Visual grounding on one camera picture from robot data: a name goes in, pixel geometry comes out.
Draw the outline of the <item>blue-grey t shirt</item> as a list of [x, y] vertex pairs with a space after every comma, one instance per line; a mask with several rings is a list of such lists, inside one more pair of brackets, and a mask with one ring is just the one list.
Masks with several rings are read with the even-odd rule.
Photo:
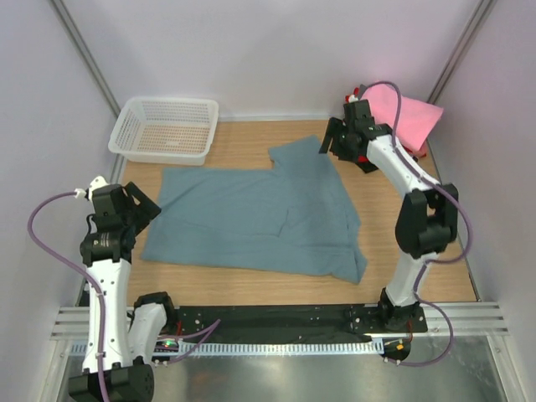
[[360, 218], [317, 137], [269, 156], [270, 169], [164, 169], [142, 258], [359, 283]]

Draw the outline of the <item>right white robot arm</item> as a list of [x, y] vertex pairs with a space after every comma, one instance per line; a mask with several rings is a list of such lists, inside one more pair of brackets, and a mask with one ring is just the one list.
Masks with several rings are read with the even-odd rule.
[[401, 332], [418, 314], [420, 283], [429, 264], [456, 240], [458, 191], [424, 171], [392, 128], [375, 121], [367, 100], [351, 95], [343, 111], [342, 119], [329, 119], [320, 151], [331, 152], [364, 173], [381, 171], [402, 199], [394, 228], [400, 257], [375, 313], [384, 330]]

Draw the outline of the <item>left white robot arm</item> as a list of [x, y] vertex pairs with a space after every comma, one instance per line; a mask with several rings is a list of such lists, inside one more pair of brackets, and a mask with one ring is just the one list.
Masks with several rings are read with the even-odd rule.
[[82, 373], [68, 381], [75, 401], [150, 401], [157, 337], [174, 332], [178, 315], [165, 292], [140, 296], [133, 312], [126, 293], [136, 237], [161, 209], [134, 183], [97, 177], [87, 190], [94, 212], [80, 244], [89, 276], [89, 337]]

